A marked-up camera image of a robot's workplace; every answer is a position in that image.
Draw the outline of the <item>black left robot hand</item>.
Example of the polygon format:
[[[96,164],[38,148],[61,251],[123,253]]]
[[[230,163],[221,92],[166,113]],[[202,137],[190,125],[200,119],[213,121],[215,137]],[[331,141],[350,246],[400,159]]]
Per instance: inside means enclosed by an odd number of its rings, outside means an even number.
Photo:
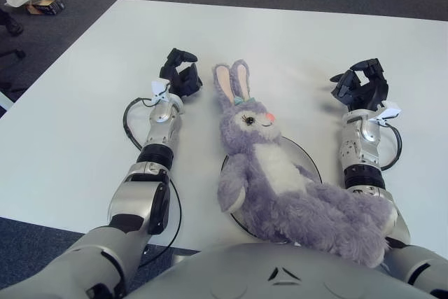
[[[189,62],[190,66],[178,72],[183,62]],[[167,61],[160,70],[160,78],[169,81],[169,93],[182,98],[196,93],[202,87],[202,81],[198,76],[196,67],[197,57],[189,52],[173,48],[167,56]]]

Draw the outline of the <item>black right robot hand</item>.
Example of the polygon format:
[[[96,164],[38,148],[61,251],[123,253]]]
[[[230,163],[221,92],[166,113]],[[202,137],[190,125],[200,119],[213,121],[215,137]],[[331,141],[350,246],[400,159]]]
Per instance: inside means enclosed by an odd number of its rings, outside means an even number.
[[[387,99],[389,85],[377,58],[358,62],[343,74],[330,78],[336,83],[332,96],[347,106],[349,111],[367,109],[376,111]]]

